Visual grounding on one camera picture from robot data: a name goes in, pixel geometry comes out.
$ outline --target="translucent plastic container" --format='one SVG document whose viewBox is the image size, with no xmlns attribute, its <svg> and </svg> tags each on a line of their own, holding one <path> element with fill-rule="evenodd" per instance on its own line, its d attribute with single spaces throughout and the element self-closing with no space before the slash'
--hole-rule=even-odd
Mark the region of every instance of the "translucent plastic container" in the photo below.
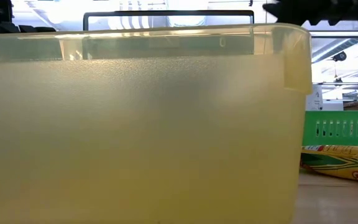
<svg viewBox="0 0 358 224">
<path fill-rule="evenodd" d="M 0 35 L 0 223 L 289 223 L 310 61 L 284 24 Z"/>
</svg>

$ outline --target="green plastic crate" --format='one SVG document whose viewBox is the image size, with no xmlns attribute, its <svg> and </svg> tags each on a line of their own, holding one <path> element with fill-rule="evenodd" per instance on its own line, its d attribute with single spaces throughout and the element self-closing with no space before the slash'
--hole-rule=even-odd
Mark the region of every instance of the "green plastic crate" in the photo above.
<svg viewBox="0 0 358 224">
<path fill-rule="evenodd" d="M 358 111 L 307 111 L 303 145 L 358 146 Z"/>
</svg>

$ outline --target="wooden table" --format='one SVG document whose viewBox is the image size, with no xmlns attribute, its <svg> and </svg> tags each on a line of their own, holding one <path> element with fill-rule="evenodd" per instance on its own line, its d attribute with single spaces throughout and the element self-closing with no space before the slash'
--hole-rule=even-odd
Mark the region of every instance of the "wooden table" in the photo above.
<svg viewBox="0 0 358 224">
<path fill-rule="evenodd" d="M 301 171 L 293 224 L 358 224 L 358 182 Z"/>
</svg>

